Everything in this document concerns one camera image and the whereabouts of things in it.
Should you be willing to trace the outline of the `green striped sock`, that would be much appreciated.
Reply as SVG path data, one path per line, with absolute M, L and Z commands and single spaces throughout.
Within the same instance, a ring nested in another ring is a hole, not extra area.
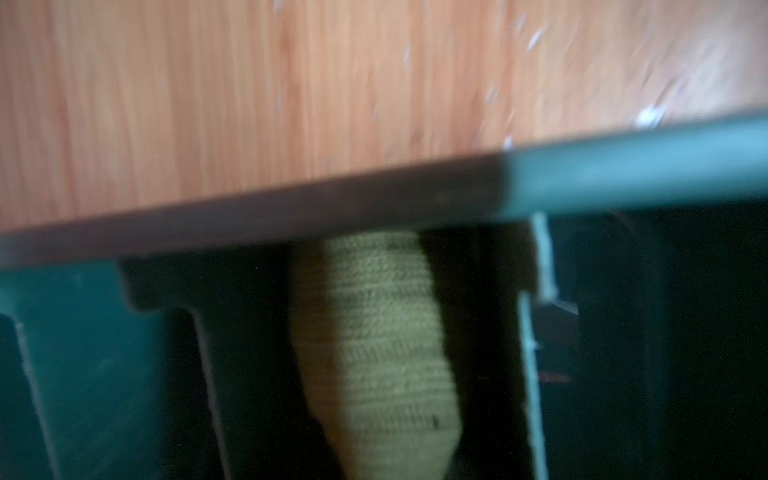
M 463 430 L 467 241 L 374 232 L 291 252 L 303 393 L 347 479 L 442 479 Z

